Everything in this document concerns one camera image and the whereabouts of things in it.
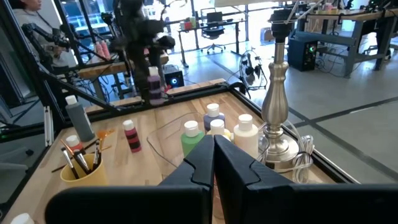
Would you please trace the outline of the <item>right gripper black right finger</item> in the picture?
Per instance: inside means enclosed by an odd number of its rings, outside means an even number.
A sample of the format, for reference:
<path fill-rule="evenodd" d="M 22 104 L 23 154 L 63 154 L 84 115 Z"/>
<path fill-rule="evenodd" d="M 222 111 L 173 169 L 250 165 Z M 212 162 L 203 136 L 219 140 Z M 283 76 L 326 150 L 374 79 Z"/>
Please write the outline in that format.
<path fill-rule="evenodd" d="M 397 223 L 396 184 L 295 184 L 216 135 L 226 223 Z"/>

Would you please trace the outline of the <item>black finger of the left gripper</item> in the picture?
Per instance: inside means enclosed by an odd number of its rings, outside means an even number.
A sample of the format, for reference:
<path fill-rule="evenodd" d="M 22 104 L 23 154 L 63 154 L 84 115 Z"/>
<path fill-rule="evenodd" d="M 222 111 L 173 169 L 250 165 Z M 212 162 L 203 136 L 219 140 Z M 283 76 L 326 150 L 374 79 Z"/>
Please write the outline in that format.
<path fill-rule="evenodd" d="M 149 76 L 148 65 L 144 56 L 143 49 L 134 49 L 133 61 L 135 66 L 135 83 L 141 93 L 142 99 L 149 102 L 149 84 L 147 77 Z"/>
<path fill-rule="evenodd" d="M 166 55 L 167 54 L 164 52 L 163 49 L 157 49 L 157 68 L 158 68 L 159 75 L 160 75 L 161 78 L 164 77 L 164 72 L 163 72 L 162 65 L 163 65 L 163 58 Z"/>

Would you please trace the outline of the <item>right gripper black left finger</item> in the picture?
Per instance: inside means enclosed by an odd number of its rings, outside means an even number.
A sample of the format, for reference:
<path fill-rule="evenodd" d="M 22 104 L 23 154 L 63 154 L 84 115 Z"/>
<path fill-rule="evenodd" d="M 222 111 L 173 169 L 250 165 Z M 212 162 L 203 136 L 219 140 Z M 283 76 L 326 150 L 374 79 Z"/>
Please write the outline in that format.
<path fill-rule="evenodd" d="M 157 186 L 75 187 L 45 209 L 46 223 L 211 223 L 215 142 L 206 135 Z"/>

